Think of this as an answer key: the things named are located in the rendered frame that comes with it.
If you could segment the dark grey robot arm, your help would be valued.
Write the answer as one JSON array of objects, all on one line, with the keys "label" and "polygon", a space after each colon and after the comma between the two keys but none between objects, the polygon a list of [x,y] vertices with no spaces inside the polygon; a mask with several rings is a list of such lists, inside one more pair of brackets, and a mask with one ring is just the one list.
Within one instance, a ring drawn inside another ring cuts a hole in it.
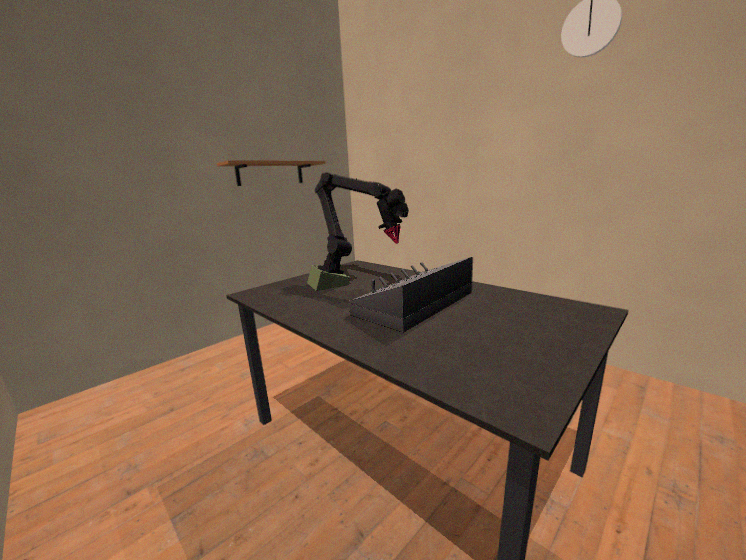
[{"label": "dark grey robot arm", "polygon": [[399,220],[399,217],[407,217],[409,209],[407,204],[405,203],[403,192],[399,189],[394,189],[391,191],[389,187],[381,183],[367,182],[357,179],[352,180],[351,178],[347,177],[342,178],[341,176],[330,174],[328,172],[322,173],[321,179],[315,188],[315,193],[317,193],[320,198],[329,231],[329,236],[327,238],[327,250],[329,253],[327,254],[324,266],[318,265],[318,269],[326,271],[328,273],[343,274],[344,271],[340,270],[341,257],[350,255],[352,251],[352,245],[350,242],[347,241],[347,238],[344,237],[341,231],[333,204],[331,191],[334,190],[336,187],[364,194],[371,193],[368,195],[372,195],[379,200],[379,202],[377,202],[377,206],[380,213],[384,211],[382,212],[382,215],[385,222]]}]

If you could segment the grey switch console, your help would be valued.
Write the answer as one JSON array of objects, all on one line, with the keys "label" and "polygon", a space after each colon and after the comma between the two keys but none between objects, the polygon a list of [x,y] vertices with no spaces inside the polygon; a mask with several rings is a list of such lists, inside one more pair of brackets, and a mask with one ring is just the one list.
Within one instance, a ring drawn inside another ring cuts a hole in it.
[{"label": "grey switch console", "polygon": [[430,270],[421,266],[421,273],[411,266],[416,273],[411,277],[401,269],[406,276],[401,281],[390,273],[395,280],[390,285],[379,277],[384,287],[378,290],[373,279],[372,292],[349,301],[350,314],[405,332],[472,293],[473,257]]}]

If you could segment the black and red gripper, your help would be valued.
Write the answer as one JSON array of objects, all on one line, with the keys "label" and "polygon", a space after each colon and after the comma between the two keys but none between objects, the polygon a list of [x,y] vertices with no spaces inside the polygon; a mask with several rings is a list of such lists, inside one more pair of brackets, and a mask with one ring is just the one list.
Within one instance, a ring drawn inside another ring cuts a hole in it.
[{"label": "black and red gripper", "polygon": [[[382,211],[382,212],[384,212],[384,211]],[[384,233],[386,235],[388,235],[394,241],[395,244],[399,243],[399,233],[400,233],[400,227],[401,226],[400,226],[400,224],[397,224],[397,223],[401,223],[402,219],[385,222],[385,220],[383,218],[383,215],[382,215],[382,212],[380,214],[381,214],[383,223],[385,223],[385,224],[382,224],[382,225],[378,226],[379,229],[386,228],[386,229],[384,229]],[[395,237],[394,237],[393,232],[395,234]]]}]

